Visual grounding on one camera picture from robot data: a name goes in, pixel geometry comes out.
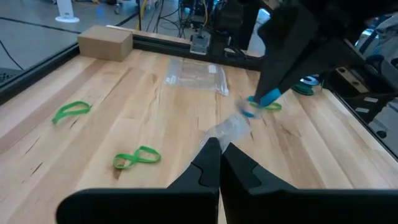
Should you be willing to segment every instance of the plastic bag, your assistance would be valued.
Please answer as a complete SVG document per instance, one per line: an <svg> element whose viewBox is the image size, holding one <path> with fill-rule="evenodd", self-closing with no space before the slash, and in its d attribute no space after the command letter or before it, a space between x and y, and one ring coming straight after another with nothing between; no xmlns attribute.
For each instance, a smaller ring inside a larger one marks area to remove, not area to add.
<svg viewBox="0 0 398 224"><path fill-rule="evenodd" d="M172 58L165 83L197 90L213 90L228 96L223 68L211 63L200 63Z"/></svg>
<svg viewBox="0 0 398 224"><path fill-rule="evenodd" d="M216 137L220 142L222 151L225 152L230 142L239 141L250 132L250 126L244 117L241 114L233 114L221 124L210 128L200 141L200 147L202 148L209 138Z"/></svg>

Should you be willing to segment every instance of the wooden table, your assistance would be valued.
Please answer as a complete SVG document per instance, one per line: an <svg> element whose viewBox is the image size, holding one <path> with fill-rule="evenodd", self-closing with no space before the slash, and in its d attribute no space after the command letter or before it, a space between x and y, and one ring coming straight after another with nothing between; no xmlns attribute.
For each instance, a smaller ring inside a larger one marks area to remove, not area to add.
<svg viewBox="0 0 398 224"><path fill-rule="evenodd" d="M0 223L54 223L67 195L92 187L166 187L197 153L203 133L254 93L258 72L223 66L229 96L164 84L170 57L133 50L125 61L77 56L0 107ZM51 119L83 100L90 113ZM328 90L292 91L283 110L250 120L237 145L303 189L389 189L398 165ZM145 145L158 164L117 171L115 154ZM220 223L224 223L220 210Z"/></svg>

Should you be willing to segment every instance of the concrete floor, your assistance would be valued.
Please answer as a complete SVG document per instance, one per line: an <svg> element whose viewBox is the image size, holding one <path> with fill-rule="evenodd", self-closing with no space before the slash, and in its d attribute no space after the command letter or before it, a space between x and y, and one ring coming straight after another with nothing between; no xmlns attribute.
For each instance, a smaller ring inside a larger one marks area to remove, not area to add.
<svg viewBox="0 0 398 224"><path fill-rule="evenodd" d="M117 15L114 13L114 6L74 2L74 14L80 19L80 22L76 24L57 22L55 17L58 16L58 8L57 5L52 4L51 0L0 0L0 6L0 27L2 29L0 40L23 69L37 64L76 42L78 33L93 25L116 25L122 22L124 23L122 27L135 29L138 22L138 16L133 17L138 12L135 3L124 5L121 13ZM174 12L176 8L176 0L165 0L162 16ZM159 12L160 7L146 10L142 20L144 30L147 29L149 21L155 13L148 28L149 32L153 31ZM264 21L267 18L268 15L263 13L259 20ZM168 19L177 21L178 14L175 13ZM178 30L173 24L161 20L158 33L177 36ZM195 31L185 29L184 33L185 38L189 39ZM249 51L255 51L262 55L264 49L264 44L254 32ZM0 48L1 67L18 69L2 48Z"/></svg>

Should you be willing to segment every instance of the black machine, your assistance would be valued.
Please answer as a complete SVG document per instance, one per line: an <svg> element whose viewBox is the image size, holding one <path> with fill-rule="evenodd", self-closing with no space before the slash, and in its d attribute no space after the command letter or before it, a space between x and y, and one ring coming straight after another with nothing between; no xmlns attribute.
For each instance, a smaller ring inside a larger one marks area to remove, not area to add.
<svg viewBox="0 0 398 224"><path fill-rule="evenodd" d="M258 4L244 1L244 4ZM308 74L361 65L352 47L372 17L398 11L397 1L284 1L259 30L262 58L225 52L235 47L236 20L245 6L229 0L213 11L208 55L190 58L261 71L255 100L266 105ZM153 50L142 44L143 49ZM162 52L187 56L186 46ZM228 223L394 223L396 190L302 190L271 174L230 144L225 152L211 138L186 171L166 189L91 189L66 198L57 223L217 223L219 195Z"/></svg>

